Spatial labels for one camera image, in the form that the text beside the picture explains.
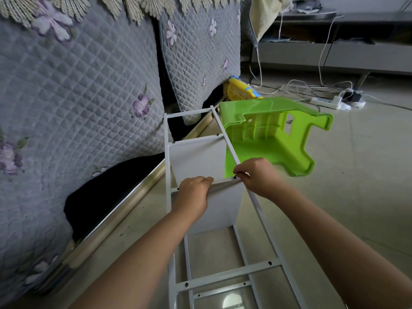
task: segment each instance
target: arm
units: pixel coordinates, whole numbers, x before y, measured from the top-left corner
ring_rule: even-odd
[[[284,182],[269,161],[249,159],[233,173],[286,214],[350,309],[412,306],[412,281]]]
[[[126,250],[70,308],[147,308],[175,248],[205,212],[212,182],[211,177],[184,179],[171,212]]]

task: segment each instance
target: tile floor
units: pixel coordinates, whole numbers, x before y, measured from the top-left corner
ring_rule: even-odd
[[[264,83],[280,86],[291,78],[317,83],[317,74],[264,73]],[[326,82],[342,81],[325,76]],[[410,80],[368,78],[365,93],[386,102],[412,107]],[[259,91],[272,92],[270,88]],[[293,94],[286,95],[298,99]],[[312,128],[306,151],[316,161],[312,174],[285,178],[336,218],[373,249],[412,278],[412,112],[368,103],[349,112],[322,108],[334,114],[330,131]],[[210,125],[205,134],[216,133]],[[344,308],[339,296],[286,216],[260,198],[283,254],[309,308]],[[42,299],[23,299],[8,308],[67,308],[123,251],[165,213],[165,181],[161,179],[101,247],[58,293]],[[249,262],[273,256],[253,206],[244,195],[237,222]],[[189,239],[193,276],[202,276],[242,265],[231,229],[196,235]],[[178,250],[182,261],[182,249]],[[263,308],[296,308],[292,294],[277,268],[254,275]],[[185,279],[184,272],[178,278]],[[181,301],[187,308],[187,301]],[[195,302],[196,308],[256,308],[250,287]],[[150,308],[167,307],[167,276],[163,275]]]

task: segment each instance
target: white metal frame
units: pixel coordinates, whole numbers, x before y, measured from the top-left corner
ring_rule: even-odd
[[[164,114],[164,150],[165,150],[165,162],[166,162],[166,209],[167,212],[170,212],[171,210],[171,195],[173,192],[177,192],[177,188],[172,189],[171,188],[171,172],[170,172],[170,159],[169,159],[169,147],[171,146],[177,146],[177,145],[185,145],[188,144],[188,141],[190,141],[190,143],[194,143],[194,142],[202,142],[202,141],[208,141],[210,140],[209,137],[202,137],[202,138],[196,138],[196,139],[191,139],[191,140],[182,140],[182,141],[177,141],[177,142],[169,142],[169,138],[168,138],[168,123],[167,123],[167,119],[168,118],[172,118],[172,117],[179,117],[179,116],[185,116],[185,115],[193,115],[193,114],[200,114],[200,113],[206,113],[212,111],[214,118],[216,119],[216,122],[219,125],[220,130],[222,131],[222,135],[218,135],[219,137],[224,137],[227,147],[230,150],[230,153],[236,163],[236,165],[240,164],[239,158],[237,157],[234,148],[232,146],[232,144],[230,143],[229,137],[226,134],[224,127],[222,125],[222,122],[219,119],[218,114],[216,113],[215,109],[213,106],[211,106],[208,109],[199,109],[199,110],[194,110],[194,111],[189,111],[189,112],[180,112],[180,113],[176,113],[176,114]],[[219,184],[222,182],[226,182],[226,181],[231,181],[233,180],[233,178],[229,178],[229,179],[224,179],[224,180],[220,180],[217,182],[214,182],[214,184]],[[304,301],[304,298],[296,284],[295,279],[292,276],[291,270],[290,268],[287,266],[285,258],[283,256],[283,254],[281,253],[278,244],[276,243],[275,239],[273,238],[271,232],[270,232],[270,228],[269,228],[269,224],[267,222],[267,218],[259,204],[258,199],[256,198],[256,195],[248,190],[248,194],[249,197],[253,203],[253,207],[256,210],[256,213],[259,217],[260,222],[262,223],[263,229],[265,230],[265,233],[269,239],[269,242],[271,244],[271,247],[273,249],[273,251],[275,252],[275,254],[278,256],[277,258],[273,259],[273,260],[266,260],[263,262],[258,262],[255,264],[250,265],[246,259],[246,255],[245,255],[245,251],[244,248],[242,246],[242,243],[240,241],[239,238],[239,233],[237,231],[237,228],[235,225],[233,225],[234,228],[234,233],[236,235],[236,239],[240,248],[240,252],[244,261],[244,266],[243,267],[239,267],[233,270],[229,270],[229,271],[224,271],[224,272],[220,272],[217,274],[212,274],[212,275],[208,275],[208,276],[204,276],[201,278],[197,278],[197,279],[192,279],[192,273],[191,273],[191,269],[190,269],[190,259],[189,259],[189,247],[188,247],[188,239],[187,236],[184,237],[184,246],[185,246],[185,259],[186,259],[186,271],[187,271],[187,277],[188,280],[187,281],[183,281],[181,283],[176,283],[176,264],[175,264],[175,254],[173,254],[169,264],[168,264],[168,286],[169,286],[169,290],[168,290],[168,298],[169,298],[169,309],[177,309],[177,294],[179,292],[182,291],[188,291],[189,292],[189,304],[190,304],[190,309],[194,309],[194,301],[196,299],[199,298],[203,298],[203,297],[208,297],[208,296],[212,296],[212,295],[216,295],[219,293],[223,293],[223,292],[227,292],[227,291],[232,291],[241,287],[245,287],[245,286],[250,286],[252,288],[253,294],[255,296],[255,300],[256,300],[256,304],[257,307],[259,309],[262,309],[261,303],[260,303],[260,299],[259,299],[259,295],[256,291],[256,286],[255,286],[255,282],[253,280],[252,277],[252,273],[254,272],[258,272],[258,271],[263,271],[263,270],[267,270],[270,268],[274,268],[274,267],[282,267],[282,270],[286,276],[286,279],[293,291],[293,294],[295,296],[296,301],[298,302],[299,306],[301,309],[306,309],[306,304]],[[238,284],[233,284],[230,286],[225,286],[223,288],[217,288],[211,291],[206,291],[206,292],[201,292],[199,294],[196,294],[195,296],[193,295],[193,289],[197,288],[197,287],[201,287],[201,286],[205,286],[205,285],[209,285],[209,284],[213,284],[216,282],[220,282],[220,281],[224,281],[224,280],[229,280],[235,277],[239,277],[242,275],[248,275],[249,280],[242,282],[242,283],[238,283]]]

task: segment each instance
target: hand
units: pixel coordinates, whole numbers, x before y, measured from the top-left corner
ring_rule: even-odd
[[[250,158],[234,167],[233,173],[242,180],[248,190],[265,198],[271,198],[274,190],[285,184],[265,158]]]
[[[172,211],[180,212],[195,223],[206,211],[206,193],[213,182],[212,177],[186,178],[179,185],[179,192]]]

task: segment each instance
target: lace trim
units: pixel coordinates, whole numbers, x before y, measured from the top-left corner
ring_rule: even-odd
[[[0,0],[0,14],[5,18],[12,18],[23,26],[29,28],[31,22],[38,15],[39,0]],[[175,0],[102,0],[106,4],[113,17],[116,19],[123,8],[126,7],[127,14],[132,21],[139,25],[144,17],[144,12],[159,19],[163,9],[169,15],[176,10]],[[86,14],[90,7],[89,0],[51,0],[54,6],[64,14],[75,18],[78,21]],[[209,9],[212,3],[221,4],[223,7],[228,0],[179,0],[182,4],[182,11],[187,13],[188,8],[193,4],[196,12],[203,6]]]

